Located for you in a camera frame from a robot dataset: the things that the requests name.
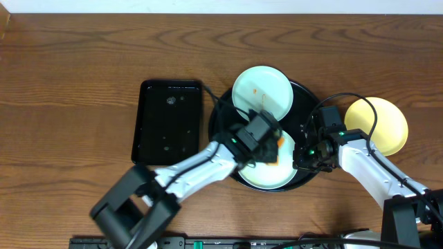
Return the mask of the orange green scrub sponge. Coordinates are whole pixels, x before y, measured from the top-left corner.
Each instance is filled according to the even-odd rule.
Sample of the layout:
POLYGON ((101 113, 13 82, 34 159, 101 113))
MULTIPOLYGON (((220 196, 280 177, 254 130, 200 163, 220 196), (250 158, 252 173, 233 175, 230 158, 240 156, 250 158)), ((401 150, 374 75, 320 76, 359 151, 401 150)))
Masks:
POLYGON ((277 146, 278 146, 277 159, 273 163, 267 163, 268 166, 276 167, 283 162, 283 160, 284 160, 284 149, 283 149, 284 142, 285 142, 285 138, 283 136, 277 141, 277 146))

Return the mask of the yellow plate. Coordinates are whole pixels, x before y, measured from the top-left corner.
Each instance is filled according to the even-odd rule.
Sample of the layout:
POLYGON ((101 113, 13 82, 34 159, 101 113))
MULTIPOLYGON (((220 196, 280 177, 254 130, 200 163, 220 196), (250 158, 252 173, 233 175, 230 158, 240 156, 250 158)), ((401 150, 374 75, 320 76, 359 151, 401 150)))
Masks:
MULTIPOLYGON (((397 153, 408 138, 408 123, 404 114, 393 103, 382 98, 368 97, 377 112, 377 125, 371 141, 384 156, 397 153)), ((374 113, 364 100, 357 100, 346 111, 344 123, 351 129, 361 129, 369 134, 374 122, 374 113)))

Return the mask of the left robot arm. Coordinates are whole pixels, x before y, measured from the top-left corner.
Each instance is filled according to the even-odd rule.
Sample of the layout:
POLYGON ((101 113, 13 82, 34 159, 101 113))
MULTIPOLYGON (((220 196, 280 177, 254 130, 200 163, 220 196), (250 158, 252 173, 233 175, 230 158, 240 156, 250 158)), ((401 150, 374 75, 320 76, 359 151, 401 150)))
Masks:
POLYGON ((253 161, 275 161, 278 141, 263 142, 246 158, 240 143, 212 141, 198 154, 169 167, 131 167, 94 205, 90 217, 111 248, 148 248, 179 212, 180 203, 205 186, 221 181, 253 161))

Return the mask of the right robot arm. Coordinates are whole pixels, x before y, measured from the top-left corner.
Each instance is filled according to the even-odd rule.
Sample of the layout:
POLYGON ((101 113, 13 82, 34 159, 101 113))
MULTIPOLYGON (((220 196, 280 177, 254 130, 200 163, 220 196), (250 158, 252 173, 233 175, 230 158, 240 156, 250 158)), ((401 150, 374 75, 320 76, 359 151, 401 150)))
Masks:
POLYGON ((442 191, 430 190, 390 162, 360 129, 319 128, 293 153, 294 168, 311 173, 341 168, 383 211, 380 241, 442 247, 442 191))

